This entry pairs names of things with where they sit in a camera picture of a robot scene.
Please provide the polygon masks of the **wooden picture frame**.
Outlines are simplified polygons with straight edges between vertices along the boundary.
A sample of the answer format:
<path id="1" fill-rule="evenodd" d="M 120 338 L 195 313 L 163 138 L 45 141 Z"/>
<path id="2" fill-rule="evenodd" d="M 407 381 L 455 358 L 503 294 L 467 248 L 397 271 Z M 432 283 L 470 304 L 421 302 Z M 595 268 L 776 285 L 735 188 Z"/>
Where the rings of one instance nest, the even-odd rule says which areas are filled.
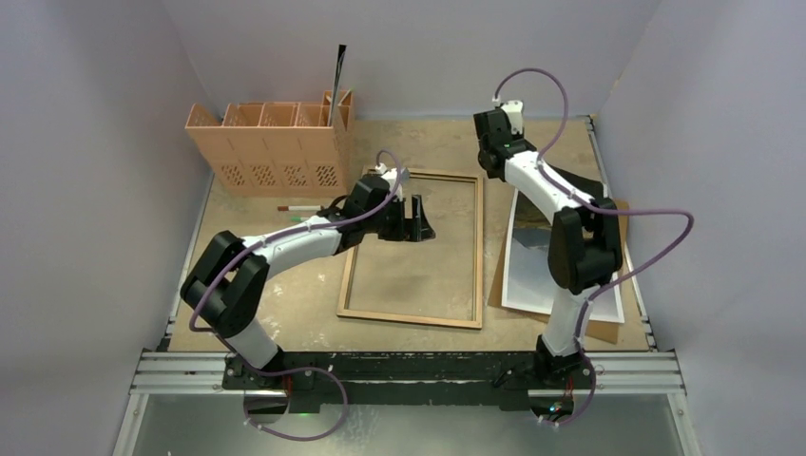
<path id="1" fill-rule="evenodd" d="M 436 233 L 421 242 L 366 237 L 347 254 L 340 318 L 479 330 L 483 321 L 484 182 L 472 173 L 414 169 L 405 187 L 421 195 Z"/>

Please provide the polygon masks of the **landscape photo print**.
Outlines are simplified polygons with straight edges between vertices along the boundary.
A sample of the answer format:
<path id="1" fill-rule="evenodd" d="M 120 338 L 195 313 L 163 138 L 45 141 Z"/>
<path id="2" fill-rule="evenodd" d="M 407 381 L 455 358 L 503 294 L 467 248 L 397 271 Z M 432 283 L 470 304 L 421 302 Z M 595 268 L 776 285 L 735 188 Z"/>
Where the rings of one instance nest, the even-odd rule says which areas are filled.
<path id="1" fill-rule="evenodd" d="M 562 169 L 557 171 L 569 183 L 589 195 L 595 198 L 606 196 L 605 186 L 599 180 L 573 175 Z M 505 239 L 502 307 L 544 320 L 549 317 L 557 291 L 547 264 L 550 234 L 547 217 L 526 196 L 515 190 Z M 595 299 L 590 311 L 593 321 L 613 324 L 625 322 L 619 287 L 616 285 Z"/>

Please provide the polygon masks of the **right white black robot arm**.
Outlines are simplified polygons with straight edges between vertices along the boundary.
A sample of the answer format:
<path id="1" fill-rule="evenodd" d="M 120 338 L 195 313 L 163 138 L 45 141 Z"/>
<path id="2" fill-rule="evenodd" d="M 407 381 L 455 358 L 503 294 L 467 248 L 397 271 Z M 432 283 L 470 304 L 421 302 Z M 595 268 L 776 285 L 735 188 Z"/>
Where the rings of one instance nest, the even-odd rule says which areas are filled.
<path id="1" fill-rule="evenodd" d="M 623 266 L 617 206 L 580 190 L 545 161 L 525 138 L 520 104 L 501 104 L 472 118 L 480 166 L 525 196 L 550 226 L 547 268 L 556 294 L 537 338 L 533 372 L 541 384 L 555 387 L 582 365 L 591 302 Z"/>

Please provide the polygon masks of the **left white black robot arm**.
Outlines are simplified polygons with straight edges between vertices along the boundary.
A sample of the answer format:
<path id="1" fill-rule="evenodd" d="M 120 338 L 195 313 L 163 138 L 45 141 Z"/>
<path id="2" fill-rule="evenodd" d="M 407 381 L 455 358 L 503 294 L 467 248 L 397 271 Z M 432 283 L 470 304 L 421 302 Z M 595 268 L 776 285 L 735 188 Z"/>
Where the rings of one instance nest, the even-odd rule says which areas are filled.
<path id="1" fill-rule="evenodd" d="M 420 196 L 406 199 L 392 169 L 362 176 L 352 191 L 290 228 L 257 237 L 214 235 L 188 273 L 180 298 L 246 363 L 259 388 L 282 379 L 284 352 L 257 318 L 265 283 L 294 267 L 339 255 L 365 236 L 421 242 L 436 237 Z"/>

